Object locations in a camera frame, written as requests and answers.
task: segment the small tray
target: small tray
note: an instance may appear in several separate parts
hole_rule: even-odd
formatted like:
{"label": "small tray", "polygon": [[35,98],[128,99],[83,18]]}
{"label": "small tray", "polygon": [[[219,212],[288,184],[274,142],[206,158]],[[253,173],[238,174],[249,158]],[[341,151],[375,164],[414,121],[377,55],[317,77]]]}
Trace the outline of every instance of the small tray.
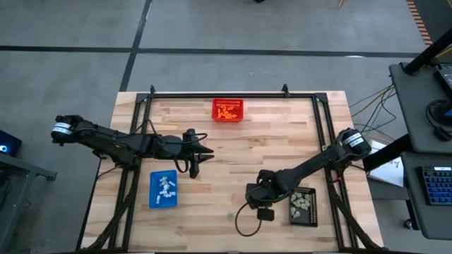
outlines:
{"label": "small tray", "polygon": [[[166,176],[167,181],[173,182],[176,186],[170,186],[168,191],[176,192],[176,195],[171,198],[164,198],[160,195],[159,204],[156,203],[157,196],[159,192],[162,191],[162,186],[160,186],[160,179]],[[167,208],[177,206],[177,172],[176,170],[165,170],[165,171],[154,171],[150,173],[149,181],[149,208]]]}
{"label": "small tray", "polygon": [[[293,206],[290,202],[290,198],[293,193],[301,193],[304,195],[309,194],[311,197],[311,205],[308,207],[308,210],[303,210],[297,208],[300,216],[297,218],[292,218],[290,215],[290,208]],[[316,199],[316,189],[314,188],[305,188],[305,187],[296,187],[294,192],[289,195],[289,223],[297,224],[302,226],[312,226],[317,227],[317,199]]]}
{"label": "small tray", "polygon": [[[227,112],[235,114],[235,118],[218,118],[218,111],[221,107],[232,108]],[[243,119],[243,100],[242,99],[213,99],[212,101],[212,119],[217,122],[240,122]]]}

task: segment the black stripe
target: black stripe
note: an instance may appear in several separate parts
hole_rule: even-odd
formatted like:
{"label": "black stripe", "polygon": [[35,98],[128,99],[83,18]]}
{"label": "black stripe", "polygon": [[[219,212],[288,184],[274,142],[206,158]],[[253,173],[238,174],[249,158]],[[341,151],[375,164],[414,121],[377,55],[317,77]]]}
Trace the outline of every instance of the black stripe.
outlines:
{"label": "black stripe", "polygon": [[247,56],[363,56],[381,58],[415,58],[419,53],[403,52],[328,52],[303,50],[266,50],[266,49],[138,49],[139,54],[212,54]]}
{"label": "black stripe", "polygon": [[34,47],[34,46],[0,46],[0,51],[18,52],[97,52],[97,53],[129,53],[127,47]]}
{"label": "black stripe", "polygon": [[143,36],[144,27],[146,26],[146,20],[149,13],[150,3],[152,0],[146,0],[141,14],[140,23],[138,24],[138,29],[135,34],[135,39],[133,40],[132,50],[129,54],[129,60],[127,61],[126,70],[124,70],[124,75],[122,76],[121,86],[119,87],[120,92],[127,91],[127,86],[129,85],[130,75],[132,74],[132,68],[135,64],[136,53],[138,47],[140,46],[141,38]]}

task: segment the white object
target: white object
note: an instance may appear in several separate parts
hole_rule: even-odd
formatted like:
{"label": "white object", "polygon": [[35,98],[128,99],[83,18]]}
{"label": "white object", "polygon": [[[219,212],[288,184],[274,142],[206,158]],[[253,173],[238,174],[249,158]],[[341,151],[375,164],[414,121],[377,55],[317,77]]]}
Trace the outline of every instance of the white object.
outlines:
{"label": "white object", "polygon": [[450,171],[452,170],[450,167],[434,167],[436,171]]}
{"label": "white object", "polygon": [[[372,146],[371,154],[385,147],[384,144],[376,142],[375,140],[371,140],[370,145]],[[379,166],[378,168],[370,171],[369,177],[385,183],[393,184],[395,186],[403,187],[402,159],[399,157]]]}

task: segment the orange and black tape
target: orange and black tape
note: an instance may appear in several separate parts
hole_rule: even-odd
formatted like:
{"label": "orange and black tape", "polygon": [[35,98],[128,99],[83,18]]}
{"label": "orange and black tape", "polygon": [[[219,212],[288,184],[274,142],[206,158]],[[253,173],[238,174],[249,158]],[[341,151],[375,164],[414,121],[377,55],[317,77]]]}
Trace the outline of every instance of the orange and black tape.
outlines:
{"label": "orange and black tape", "polygon": [[421,33],[421,37],[424,40],[426,46],[430,46],[433,44],[432,39],[430,38],[429,32],[425,28],[424,21],[422,21],[419,12],[417,11],[416,5],[413,1],[407,0],[408,8],[410,9],[412,17],[415,19],[415,23],[417,29]]}

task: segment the gray floor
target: gray floor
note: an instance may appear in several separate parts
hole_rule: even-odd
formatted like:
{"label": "gray floor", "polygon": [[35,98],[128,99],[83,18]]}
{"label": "gray floor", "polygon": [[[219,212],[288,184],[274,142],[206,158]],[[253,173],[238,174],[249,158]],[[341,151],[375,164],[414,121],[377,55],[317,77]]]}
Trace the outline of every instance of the gray floor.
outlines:
{"label": "gray floor", "polygon": [[[0,0],[0,45],[130,47],[144,0]],[[154,0],[141,47],[420,52],[424,48],[404,0]],[[54,253],[75,248],[98,160],[81,145],[51,144],[57,114],[107,125],[128,54],[0,52],[0,129],[24,143],[20,158],[58,171],[38,181],[14,248]],[[391,84],[388,66],[409,59],[304,56],[139,54],[128,91],[345,90],[349,103]],[[406,129],[398,118],[382,131]],[[352,113],[361,105],[353,107]],[[371,109],[354,118],[365,123]],[[389,120],[381,113],[374,126]],[[404,202],[374,202],[385,246],[447,253],[452,243],[404,230]]]}

